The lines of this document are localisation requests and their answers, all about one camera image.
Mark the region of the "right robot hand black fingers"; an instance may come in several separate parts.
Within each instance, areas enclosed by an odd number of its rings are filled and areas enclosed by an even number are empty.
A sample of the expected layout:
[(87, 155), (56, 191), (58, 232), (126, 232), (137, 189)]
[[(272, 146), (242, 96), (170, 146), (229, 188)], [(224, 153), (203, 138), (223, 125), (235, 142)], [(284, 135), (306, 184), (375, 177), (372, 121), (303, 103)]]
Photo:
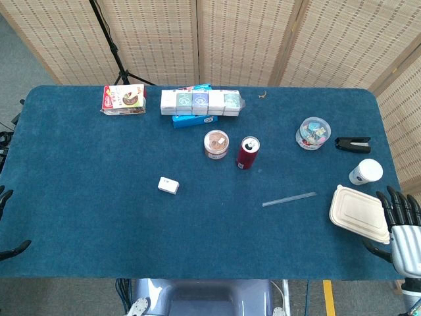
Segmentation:
[(404, 195), (388, 186), (390, 197), (377, 191), (390, 237), (391, 251), (374, 246), (369, 239), (364, 247), (376, 257), (387, 261), (405, 278), (421, 279), (421, 205), (414, 196)]

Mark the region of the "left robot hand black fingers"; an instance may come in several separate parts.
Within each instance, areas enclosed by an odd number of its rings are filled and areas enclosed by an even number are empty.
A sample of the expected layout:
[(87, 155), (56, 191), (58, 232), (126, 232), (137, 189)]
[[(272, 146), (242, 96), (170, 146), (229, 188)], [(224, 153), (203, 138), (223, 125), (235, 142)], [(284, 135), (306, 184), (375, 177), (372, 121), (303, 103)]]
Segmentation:
[[(0, 221), (3, 217), (4, 208), (6, 206), (7, 201), (12, 196), (13, 190), (7, 190), (5, 191), (5, 186), (0, 185)], [(18, 247), (6, 250), (6, 251), (0, 251), (0, 261), (5, 261), (7, 259), (16, 257), (17, 255), (24, 252), (32, 243), (31, 240), (25, 240), (23, 243), (21, 243)]]

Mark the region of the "clear plastic strip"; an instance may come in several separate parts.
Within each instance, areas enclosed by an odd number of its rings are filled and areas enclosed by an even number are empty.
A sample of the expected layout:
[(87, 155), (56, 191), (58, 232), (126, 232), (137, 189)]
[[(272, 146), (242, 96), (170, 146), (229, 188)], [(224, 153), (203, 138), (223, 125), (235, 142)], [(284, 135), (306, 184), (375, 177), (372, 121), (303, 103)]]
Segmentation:
[(311, 198), (313, 196), (316, 196), (316, 192), (309, 192), (309, 193), (305, 193), (305, 194), (299, 194), (299, 195), (296, 195), (296, 196), (283, 197), (281, 199), (275, 199), (275, 200), (272, 200), (272, 201), (263, 202), (262, 206), (268, 207), (268, 206), (277, 205), (277, 204), (281, 204), (281, 203), (287, 203), (287, 202), (295, 201), (295, 200), (299, 200), (299, 199)]

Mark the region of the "dark red soda can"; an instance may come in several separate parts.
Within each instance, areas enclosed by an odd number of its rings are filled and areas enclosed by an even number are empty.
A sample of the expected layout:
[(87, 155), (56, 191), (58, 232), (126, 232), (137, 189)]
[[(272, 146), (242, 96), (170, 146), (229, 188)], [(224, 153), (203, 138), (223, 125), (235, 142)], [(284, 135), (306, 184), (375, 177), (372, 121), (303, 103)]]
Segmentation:
[(250, 169), (260, 149), (260, 142), (254, 136), (245, 137), (240, 144), (236, 165), (240, 169)]

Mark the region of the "beige lidded lunch box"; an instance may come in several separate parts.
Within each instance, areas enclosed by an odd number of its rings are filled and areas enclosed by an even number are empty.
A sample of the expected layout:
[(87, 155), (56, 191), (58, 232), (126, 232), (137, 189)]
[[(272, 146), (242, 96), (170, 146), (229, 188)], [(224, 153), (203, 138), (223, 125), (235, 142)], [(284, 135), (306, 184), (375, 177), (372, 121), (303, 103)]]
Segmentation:
[(381, 244), (390, 243), (384, 209), (376, 197), (338, 185), (329, 217), (336, 226)]

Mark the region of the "black equipment beside table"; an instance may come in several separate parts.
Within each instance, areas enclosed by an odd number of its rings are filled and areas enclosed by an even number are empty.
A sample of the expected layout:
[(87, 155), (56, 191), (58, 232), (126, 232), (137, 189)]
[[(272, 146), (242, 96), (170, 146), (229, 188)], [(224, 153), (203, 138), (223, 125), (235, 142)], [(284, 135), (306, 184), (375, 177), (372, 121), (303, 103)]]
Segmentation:
[(0, 127), (3, 127), (5, 130), (0, 130), (0, 173), (3, 170), (3, 167), (5, 165), (5, 161), (7, 158), (7, 154), (9, 152), (9, 145), (11, 143), (12, 137), (14, 135), (14, 131), (17, 127), (20, 114), (17, 114), (12, 120), (11, 124), (14, 125), (14, 127), (7, 126), (6, 124), (3, 124), (0, 121)]

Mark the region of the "white paper cup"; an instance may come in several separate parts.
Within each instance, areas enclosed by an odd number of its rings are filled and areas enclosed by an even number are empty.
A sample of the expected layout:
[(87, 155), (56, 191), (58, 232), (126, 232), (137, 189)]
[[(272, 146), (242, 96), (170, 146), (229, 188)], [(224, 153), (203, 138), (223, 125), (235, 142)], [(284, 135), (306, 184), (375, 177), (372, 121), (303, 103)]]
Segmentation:
[(349, 181), (354, 185), (376, 182), (383, 173), (382, 166), (376, 160), (364, 159), (349, 173)]

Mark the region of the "yellow floor tape strip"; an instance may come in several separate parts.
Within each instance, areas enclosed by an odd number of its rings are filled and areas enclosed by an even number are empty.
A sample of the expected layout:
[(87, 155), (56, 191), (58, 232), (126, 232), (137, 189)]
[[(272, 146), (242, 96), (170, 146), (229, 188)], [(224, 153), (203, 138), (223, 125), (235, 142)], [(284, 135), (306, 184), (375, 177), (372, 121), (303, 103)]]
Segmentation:
[(323, 280), (322, 284), (323, 284), (324, 300), (325, 300), (325, 306), (326, 306), (326, 315), (336, 316), (332, 282), (330, 280)]

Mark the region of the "blue table cloth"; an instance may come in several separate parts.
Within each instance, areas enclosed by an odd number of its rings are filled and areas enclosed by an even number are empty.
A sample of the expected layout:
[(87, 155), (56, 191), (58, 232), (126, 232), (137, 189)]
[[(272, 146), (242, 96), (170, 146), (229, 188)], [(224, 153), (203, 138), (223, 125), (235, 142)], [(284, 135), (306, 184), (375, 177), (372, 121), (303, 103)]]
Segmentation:
[[(338, 185), (362, 155), (334, 138), (368, 136), (382, 178), (359, 190), (398, 187), (376, 98), (364, 89), (242, 87), (238, 117), (175, 129), (161, 115), (161, 87), (143, 115), (107, 116), (101, 86), (38, 86), (26, 97), (0, 184), (13, 190), (0, 221), (0, 277), (292, 278), (393, 280), (393, 266), (358, 235), (334, 225)], [(259, 95), (267, 91), (264, 99)], [(307, 151), (295, 133), (308, 117), (332, 129)], [(227, 155), (205, 155), (204, 137), (225, 132)], [(260, 142), (250, 169), (241, 141)], [(178, 181), (176, 195), (158, 189)], [(275, 199), (316, 192), (263, 207)]]

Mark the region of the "black stapler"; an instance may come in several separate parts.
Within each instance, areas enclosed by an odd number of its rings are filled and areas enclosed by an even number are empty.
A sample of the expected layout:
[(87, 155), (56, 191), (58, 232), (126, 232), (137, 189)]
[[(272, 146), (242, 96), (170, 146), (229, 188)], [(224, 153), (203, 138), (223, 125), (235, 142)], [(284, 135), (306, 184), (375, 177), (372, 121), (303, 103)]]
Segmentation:
[(335, 139), (335, 147), (342, 151), (368, 154), (370, 137), (338, 137)]

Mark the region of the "clear tub of binder clips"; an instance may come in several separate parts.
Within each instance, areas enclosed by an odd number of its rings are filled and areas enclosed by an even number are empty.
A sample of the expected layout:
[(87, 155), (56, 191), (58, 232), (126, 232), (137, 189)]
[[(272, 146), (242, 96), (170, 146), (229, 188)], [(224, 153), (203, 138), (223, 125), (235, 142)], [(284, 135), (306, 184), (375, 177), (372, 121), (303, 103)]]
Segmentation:
[(331, 136), (330, 125), (322, 118), (306, 118), (296, 132), (297, 144), (309, 151), (314, 151), (323, 146)]

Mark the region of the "red and white snack box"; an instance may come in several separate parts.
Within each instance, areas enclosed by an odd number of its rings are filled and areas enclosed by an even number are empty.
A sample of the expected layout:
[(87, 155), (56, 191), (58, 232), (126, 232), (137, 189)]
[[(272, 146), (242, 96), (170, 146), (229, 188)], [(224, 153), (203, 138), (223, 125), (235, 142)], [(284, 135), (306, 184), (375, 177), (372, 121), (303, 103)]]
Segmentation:
[(104, 86), (101, 112), (105, 115), (136, 115), (146, 112), (144, 84)]

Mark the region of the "small white cardboard box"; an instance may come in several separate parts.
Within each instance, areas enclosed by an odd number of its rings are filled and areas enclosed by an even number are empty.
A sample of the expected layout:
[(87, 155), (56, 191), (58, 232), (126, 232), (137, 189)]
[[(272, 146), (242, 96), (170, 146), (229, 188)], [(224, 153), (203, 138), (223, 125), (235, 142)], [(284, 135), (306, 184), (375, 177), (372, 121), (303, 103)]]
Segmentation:
[(173, 195), (176, 195), (178, 188), (180, 184), (178, 181), (166, 178), (166, 177), (160, 177), (158, 189)]

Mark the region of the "black tripod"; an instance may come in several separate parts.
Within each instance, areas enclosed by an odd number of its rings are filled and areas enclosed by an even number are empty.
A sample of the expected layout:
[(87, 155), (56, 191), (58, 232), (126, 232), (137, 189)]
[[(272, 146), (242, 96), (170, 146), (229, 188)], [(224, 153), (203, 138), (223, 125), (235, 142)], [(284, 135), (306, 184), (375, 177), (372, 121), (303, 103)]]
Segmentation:
[(128, 69), (124, 67), (123, 62), (118, 54), (118, 47), (116, 43), (114, 42), (114, 40), (112, 39), (111, 29), (105, 19), (104, 14), (102, 13), (101, 6), (99, 5), (98, 0), (89, 0), (89, 4), (91, 5), (91, 8), (95, 14), (95, 17), (109, 45), (111, 54), (113, 55), (116, 65), (118, 67), (118, 76), (114, 82), (114, 85), (117, 85), (120, 82), (122, 82), (124, 85), (129, 85), (130, 84), (129, 78), (133, 78), (140, 81), (143, 84), (155, 86), (155, 84), (152, 83), (151, 81), (141, 78), (135, 74), (132, 74)]

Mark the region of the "blue cardboard box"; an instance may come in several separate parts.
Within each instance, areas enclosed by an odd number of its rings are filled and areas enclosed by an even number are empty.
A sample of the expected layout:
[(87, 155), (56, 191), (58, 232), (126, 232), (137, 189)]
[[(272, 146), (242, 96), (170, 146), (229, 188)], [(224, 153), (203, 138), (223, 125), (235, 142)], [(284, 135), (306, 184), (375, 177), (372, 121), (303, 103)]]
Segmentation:
[[(196, 86), (184, 87), (183, 90), (211, 90), (210, 84), (200, 84)], [(217, 122), (218, 116), (216, 115), (173, 115), (172, 124), (174, 128), (185, 128), (190, 126), (197, 126)]]

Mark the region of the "blue-grey robot torso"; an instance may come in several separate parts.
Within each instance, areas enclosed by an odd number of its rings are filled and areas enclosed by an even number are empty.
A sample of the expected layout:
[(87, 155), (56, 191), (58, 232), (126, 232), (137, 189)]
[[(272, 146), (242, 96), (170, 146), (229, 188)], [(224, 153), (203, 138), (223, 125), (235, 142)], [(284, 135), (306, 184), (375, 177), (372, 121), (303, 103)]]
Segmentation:
[(287, 280), (182, 280), (136, 282), (126, 316), (291, 316)]

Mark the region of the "clear jar of rubber bands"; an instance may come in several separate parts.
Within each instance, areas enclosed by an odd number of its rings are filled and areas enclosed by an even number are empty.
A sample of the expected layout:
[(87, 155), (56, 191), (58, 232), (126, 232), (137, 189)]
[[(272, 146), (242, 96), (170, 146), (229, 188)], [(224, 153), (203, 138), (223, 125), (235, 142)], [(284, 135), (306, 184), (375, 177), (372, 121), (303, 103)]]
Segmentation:
[(210, 159), (219, 160), (227, 155), (230, 140), (225, 132), (211, 130), (205, 135), (203, 143), (205, 155)]

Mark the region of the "wrapped bundle of tissue packs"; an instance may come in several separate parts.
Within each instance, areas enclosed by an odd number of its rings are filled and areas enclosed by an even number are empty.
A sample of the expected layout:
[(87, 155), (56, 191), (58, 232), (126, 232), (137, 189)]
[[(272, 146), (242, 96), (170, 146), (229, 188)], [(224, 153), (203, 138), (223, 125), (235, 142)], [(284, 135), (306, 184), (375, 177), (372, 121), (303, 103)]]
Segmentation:
[(238, 90), (163, 90), (162, 115), (236, 117), (245, 107)]

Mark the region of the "bamboo folding screen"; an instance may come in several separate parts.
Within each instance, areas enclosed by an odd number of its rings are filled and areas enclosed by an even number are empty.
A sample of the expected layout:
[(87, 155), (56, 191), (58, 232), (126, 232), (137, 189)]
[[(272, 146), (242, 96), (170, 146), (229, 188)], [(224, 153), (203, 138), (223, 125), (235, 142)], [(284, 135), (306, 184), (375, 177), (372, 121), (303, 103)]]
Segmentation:
[[(98, 0), (123, 65), (154, 84), (364, 88), (421, 194), (421, 0)], [(59, 84), (115, 82), (89, 0), (0, 0)]]

